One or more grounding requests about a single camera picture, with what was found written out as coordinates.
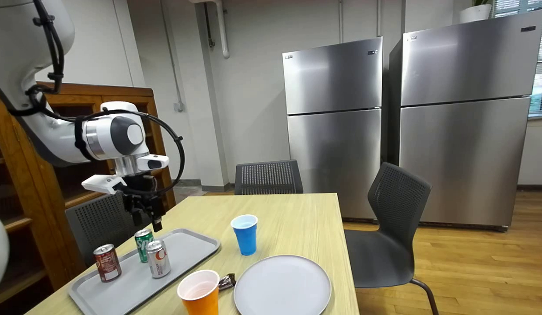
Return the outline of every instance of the chair backrest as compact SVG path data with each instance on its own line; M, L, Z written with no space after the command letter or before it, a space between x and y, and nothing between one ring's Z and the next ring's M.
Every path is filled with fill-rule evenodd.
M143 224L135 227L131 214L125 211L121 193L105 195L65 210L70 229L87 266L95 263L93 251L105 244L116 247L150 223L143 216Z
M393 164L383 163L368 192L379 230L413 252L413 237L431 186Z
M238 164L236 195L276 195L303 193L296 160Z

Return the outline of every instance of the green soda can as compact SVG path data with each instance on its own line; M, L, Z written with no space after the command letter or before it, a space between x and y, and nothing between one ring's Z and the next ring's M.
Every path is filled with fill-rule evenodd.
M139 252L141 263L148 261L147 245L154 240L151 229L143 229L135 233L136 249Z

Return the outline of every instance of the freezer door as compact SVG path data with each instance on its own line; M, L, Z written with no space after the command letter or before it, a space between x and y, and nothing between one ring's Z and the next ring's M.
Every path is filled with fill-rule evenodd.
M401 109L399 165L432 184L421 221L511 223L529 98Z
M343 217L374 218L367 192L379 170L381 109L287 120L304 193L336 192Z
M531 94L542 10L403 34L401 104Z
M381 37L283 54L287 113L381 106Z

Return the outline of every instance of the plastic cup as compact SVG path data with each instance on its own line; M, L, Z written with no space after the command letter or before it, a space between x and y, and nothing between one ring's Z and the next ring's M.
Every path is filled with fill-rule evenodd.
M253 255L257 250L257 240L255 237L257 217L251 214L235 217L231 222L231 226L234 228L240 253L246 256Z
M213 270L199 270L188 275L177 286L177 295L189 315L218 315L218 281Z

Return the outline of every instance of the black chair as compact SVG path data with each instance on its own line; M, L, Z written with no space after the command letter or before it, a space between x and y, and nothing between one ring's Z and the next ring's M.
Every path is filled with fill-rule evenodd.
M93 251L105 244L121 245L135 232L150 223L141 212L143 224L135 227L131 214L125 211L121 193L105 195L65 210L67 221L86 266L95 263Z
M303 193L296 160L238 164L235 195Z
M368 192L378 218L377 231L345 231L355 287L392 287L413 283L428 296L438 314L430 288L414 279L413 237L430 195L430 184L389 163L381 164Z

